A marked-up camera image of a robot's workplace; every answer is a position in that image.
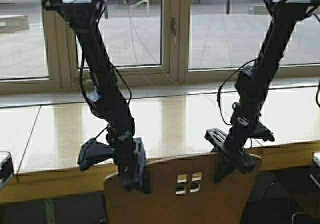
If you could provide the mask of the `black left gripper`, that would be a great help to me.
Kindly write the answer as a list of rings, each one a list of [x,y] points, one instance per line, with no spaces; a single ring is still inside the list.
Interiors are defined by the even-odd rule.
[[[146,153],[141,137],[133,138],[130,131],[117,134],[108,130],[108,144],[114,149],[112,158],[117,166],[119,182],[126,191],[138,190],[151,194],[151,179],[146,163]]]

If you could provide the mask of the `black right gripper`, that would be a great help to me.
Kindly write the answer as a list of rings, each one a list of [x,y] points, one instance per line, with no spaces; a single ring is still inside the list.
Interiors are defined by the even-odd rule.
[[[248,121],[230,121],[228,134],[218,128],[207,129],[205,139],[219,150],[221,160],[214,175],[214,183],[220,183],[236,169],[241,174],[250,173],[256,166],[256,160],[244,150],[253,127]]]

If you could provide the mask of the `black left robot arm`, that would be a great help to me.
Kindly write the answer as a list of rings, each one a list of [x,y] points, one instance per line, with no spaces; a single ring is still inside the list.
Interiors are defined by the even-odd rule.
[[[149,194],[144,145],[135,137],[135,121],[118,86],[120,73],[108,56],[99,29],[106,0],[42,0],[41,4],[43,9],[57,12],[76,35],[82,50],[81,65],[88,66],[93,84],[92,92],[82,91],[82,95],[91,113],[107,122],[105,143],[93,137],[81,146],[77,160],[80,170],[112,159],[121,186]]]

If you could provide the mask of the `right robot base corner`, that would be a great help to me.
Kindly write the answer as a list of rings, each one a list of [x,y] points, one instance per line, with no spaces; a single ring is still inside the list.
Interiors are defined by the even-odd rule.
[[[320,153],[319,152],[315,152],[312,156],[312,164],[311,164],[311,168],[310,168],[310,178],[313,180],[313,182],[319,187],[319,183],[320,183],[320,178],[319,178],[319,170],[320,170]]]

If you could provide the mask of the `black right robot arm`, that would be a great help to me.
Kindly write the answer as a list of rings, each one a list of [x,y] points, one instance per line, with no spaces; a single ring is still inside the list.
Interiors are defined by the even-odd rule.
[[[248,139],[275,140],[260,121],[261,109],[297,22],[309,18],[320,6],[320,0],[263,0],[263,3],[271,22],[258,56],[239,68],[235,88],[240,99],[232,105],[228,133],[212,128],[204,136],[222,157],[214,183],[221,182],[234,170],[242,174],[253,171],[256,160],[244,148]]]

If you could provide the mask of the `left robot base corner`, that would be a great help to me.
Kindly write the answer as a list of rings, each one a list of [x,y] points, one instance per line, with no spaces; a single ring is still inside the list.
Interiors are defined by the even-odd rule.
[[[7,186],[9,181],[14,176],[14,165],[12,160],[12,154],[9,151],[1,151],[0,152],[0,189],[1,191]]]

